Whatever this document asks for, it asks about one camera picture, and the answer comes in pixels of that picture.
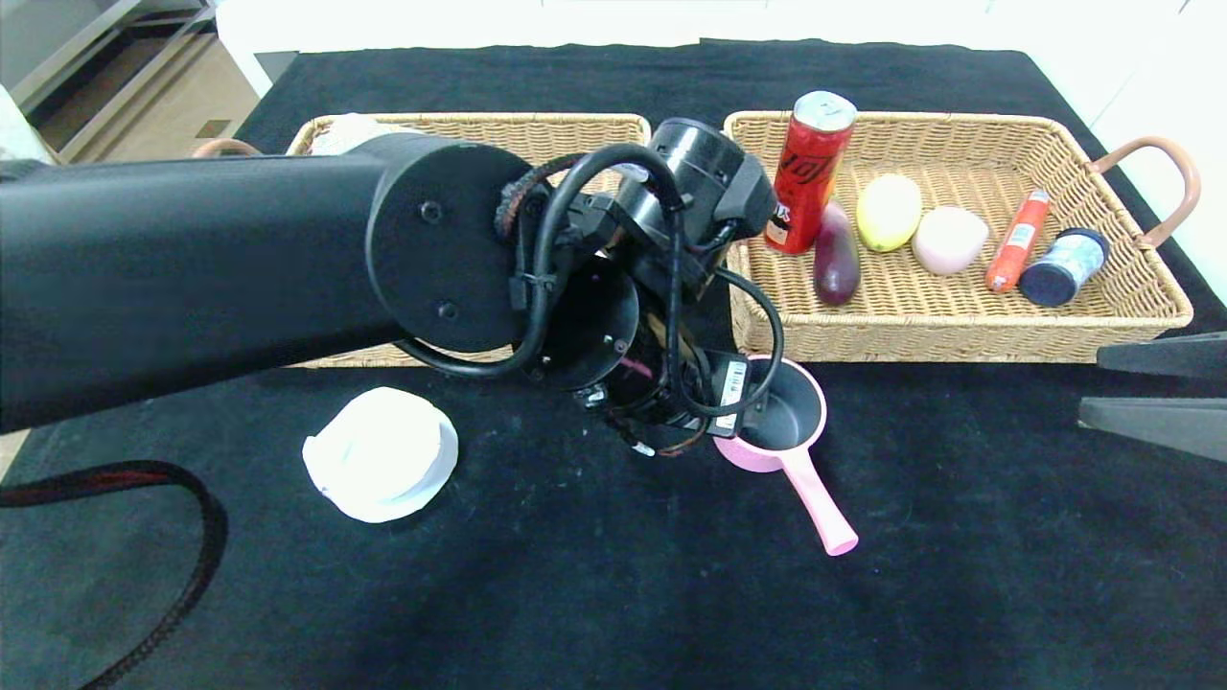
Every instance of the orange sausage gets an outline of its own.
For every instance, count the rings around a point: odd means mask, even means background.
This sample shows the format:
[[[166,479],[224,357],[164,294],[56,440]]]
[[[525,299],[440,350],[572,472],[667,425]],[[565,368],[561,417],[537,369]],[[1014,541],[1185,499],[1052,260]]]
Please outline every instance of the orange sausage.
[[[1001,247],[993,257],[989,270],[984,274],[984,286],[993,292],[1009,292],[1018,284],[1018,276],[1027,264],[1027,257],[1036,238],[1044,227],[1044,219],[1048,217],[1048,206],[1052,198],[1043,189],[1037,189],[1027,195],[1018,214],[1010,223],[1010,232],[1006,232]]]

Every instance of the white lid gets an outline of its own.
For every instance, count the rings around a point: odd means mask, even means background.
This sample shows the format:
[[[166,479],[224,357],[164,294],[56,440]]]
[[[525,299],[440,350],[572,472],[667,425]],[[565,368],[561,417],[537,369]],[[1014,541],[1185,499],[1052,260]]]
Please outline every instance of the white lid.
[[[375,388],[306,440],[303,462],[341,512],[387,522],[426,506],[452,475],[458,451],[452,421],[428,400]]]

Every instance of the blue can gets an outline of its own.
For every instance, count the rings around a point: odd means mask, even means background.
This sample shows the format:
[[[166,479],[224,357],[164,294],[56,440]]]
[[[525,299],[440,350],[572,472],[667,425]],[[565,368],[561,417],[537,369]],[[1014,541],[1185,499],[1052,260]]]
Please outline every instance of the blue can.
[[[1018,290],[1043,307],[1059,307],[1108,260],[1108,238],[1085,227],[1061,231],[1038,262],[1018,279]]]

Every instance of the eggplant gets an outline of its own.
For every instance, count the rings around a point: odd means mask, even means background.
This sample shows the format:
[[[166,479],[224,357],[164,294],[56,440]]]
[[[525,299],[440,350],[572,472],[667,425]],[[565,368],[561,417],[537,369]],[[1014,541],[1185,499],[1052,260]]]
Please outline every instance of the eggplant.
[[[822,210],[818,239],[814,243],[814,292],[823,303],[848,303],[860,286],[860,257],[852,220],[838,201]]]

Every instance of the wicker basket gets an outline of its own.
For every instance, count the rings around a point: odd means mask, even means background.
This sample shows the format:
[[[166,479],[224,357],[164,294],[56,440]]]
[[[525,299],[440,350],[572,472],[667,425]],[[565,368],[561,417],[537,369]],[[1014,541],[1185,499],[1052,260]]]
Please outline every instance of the wicker basket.
[[[788,112],[734,113],[725,134],[774,171]],[[1172,155],[1187,182],[1185,203],[1144,236],[1101,174],[1140,146]],[[1155,246],[1196,203],[1200,184],[1188,156],[1167,140],[1137,140],[1092,162],[1063,125],[1044,118],[946,113],[860,113],[836,182],[854,209],[858,190],[887,172],[919,184],[925,209],[955,204],[983,217],[989,241],[971,268],[928,273],[904,247],[860,249],[861,284],[844,306],[822,304],[812,260],[768,249],[761,238],[734,247],[733,270],[761,285],[784,322],[787,354],[798,361],[1092,362],[1107,344],[1148,340],[1193,318],[1193,307]],[[1112,242],[1107,265],[1077,297],[1039,307],[1017,290],[995,295],[983,279],[1022,198],[1039,187],[1053,205],[1032,259],[1065,227],[1092,227]],[[739,347],[771,349],[762,308],[733,291]]]
[[[587,113],[401,113],[373,114],[375,120],[412,128],[427,134],[464,139],[506,149],[536,166],[566,153],[587,152],[609,144],[647,144],[652,139],[648,120],[632,114]],[[315,118],[304,124],[286,153],[309,155],[312,142],[328,130],[336,115]],[[618,176],[601,173],[584,192],[612,192]],[[452,352],[474,361],[507,359],[510,347],[490,352]],[[304,362],[306,367],[389,367],[421,366],[393,345],[368,347]]]

